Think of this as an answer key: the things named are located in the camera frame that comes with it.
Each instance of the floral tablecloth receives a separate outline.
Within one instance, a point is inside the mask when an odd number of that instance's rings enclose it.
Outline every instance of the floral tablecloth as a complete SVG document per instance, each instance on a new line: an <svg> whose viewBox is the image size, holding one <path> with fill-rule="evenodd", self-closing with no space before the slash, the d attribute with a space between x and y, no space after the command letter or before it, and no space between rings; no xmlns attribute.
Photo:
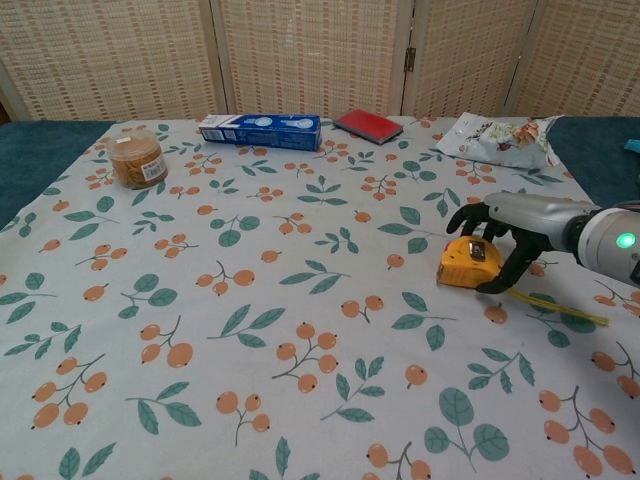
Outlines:
<svg viewBox="0 0 640 480"><path fill-rule="evenodd" d="M327 123L315 153L114 125L0 235L0 478L634 474L640 292L559 253L520 281L601 328L435 281L460 205L585 194L397 120L381 147ZM105 142L144 126L169 175L126 190Z"/></svg>

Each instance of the robotic hand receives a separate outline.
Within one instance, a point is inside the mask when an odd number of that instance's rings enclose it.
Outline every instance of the robotic hand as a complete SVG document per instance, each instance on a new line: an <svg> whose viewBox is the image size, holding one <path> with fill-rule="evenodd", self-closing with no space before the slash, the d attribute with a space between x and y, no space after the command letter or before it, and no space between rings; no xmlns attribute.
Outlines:
<svg viewBox="0 0 640 480"><path fill-rule="evenodd" d="M481 283L482 293L511 288L538 256L558 250L574 255L578 264L629 285L640 285L640 212L631 208L601 208L587 202L521 193L493 193L484 202L458 210L447 233L463 223L462 235L472 235L487 223L489 242L511 230L516 247L500 273Z"/></svg>

